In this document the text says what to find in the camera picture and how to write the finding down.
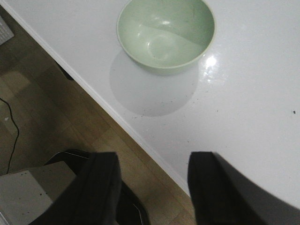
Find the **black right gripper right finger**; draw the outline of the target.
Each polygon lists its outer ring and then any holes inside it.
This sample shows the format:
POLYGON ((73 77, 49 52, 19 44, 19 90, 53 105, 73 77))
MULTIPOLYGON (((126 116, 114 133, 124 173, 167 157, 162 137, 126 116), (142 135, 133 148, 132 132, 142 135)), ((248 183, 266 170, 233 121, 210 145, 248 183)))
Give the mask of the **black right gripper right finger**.
POLYGON ((187 182, 198 225, 298 225, 300 210, 250 181, 219 154, 191 152, 187 182))

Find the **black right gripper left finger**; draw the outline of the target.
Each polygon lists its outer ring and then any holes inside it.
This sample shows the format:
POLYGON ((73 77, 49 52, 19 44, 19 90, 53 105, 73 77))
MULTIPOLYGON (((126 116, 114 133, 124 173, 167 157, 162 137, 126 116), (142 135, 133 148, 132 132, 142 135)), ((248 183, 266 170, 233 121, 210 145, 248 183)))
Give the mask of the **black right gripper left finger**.
POLYGON ((122 186, 115 152, 65 151, 48 164, 65 162, 76 177, 33 225, 113 225, 122 186))

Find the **grey robot base box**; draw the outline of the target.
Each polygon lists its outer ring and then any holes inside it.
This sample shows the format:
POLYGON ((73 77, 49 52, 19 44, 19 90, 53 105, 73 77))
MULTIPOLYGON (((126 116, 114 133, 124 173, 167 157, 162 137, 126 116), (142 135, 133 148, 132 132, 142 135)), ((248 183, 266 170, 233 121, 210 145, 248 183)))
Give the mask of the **grey robot base box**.
POLYGON ((28 225, 42 215, 74 180, 63 162, 0 177, 0 223, 28 225))

